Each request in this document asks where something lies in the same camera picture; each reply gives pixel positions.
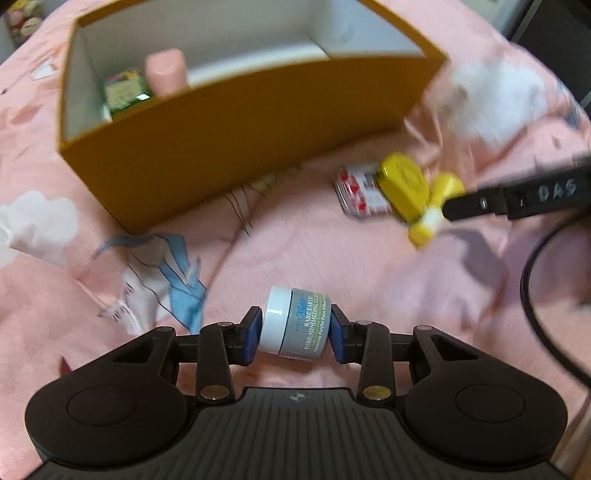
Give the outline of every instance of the white cloud print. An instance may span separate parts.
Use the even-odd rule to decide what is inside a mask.
[[[0,205],[0,245],[65,267],[64,248],[79,230],[74,203],[46,199],[31,190],[10,205]]]

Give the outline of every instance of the white jar lid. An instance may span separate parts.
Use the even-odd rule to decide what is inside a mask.
[[[285,328],[287,327],[290,304],[290,288],[273,287],[271,289],[265,316],[262,320],[259,350],[276,355],[279,354],[285,335]]]

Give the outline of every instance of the ribbed black surface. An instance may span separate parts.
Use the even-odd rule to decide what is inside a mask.
[[[143,464],[103,472],[46,463],[31,480],[558,480],[550,465],[474,472],[420,449],[396,415],[348,390],[250,388],[208,408],[185,437]]]

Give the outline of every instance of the jar label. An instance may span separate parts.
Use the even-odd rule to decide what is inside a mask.
[[[294,288],[279,355],[316,360],[324,349],[329,325],[330,299]]]

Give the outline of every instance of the white paper inside box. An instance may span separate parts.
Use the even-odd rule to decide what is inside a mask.
[[[105,78],[168,48],[184,53],[192,88],[336,56],[424,56],[356,0],[148,0],[77,28],[70,48],[63,141],[111,121]]]

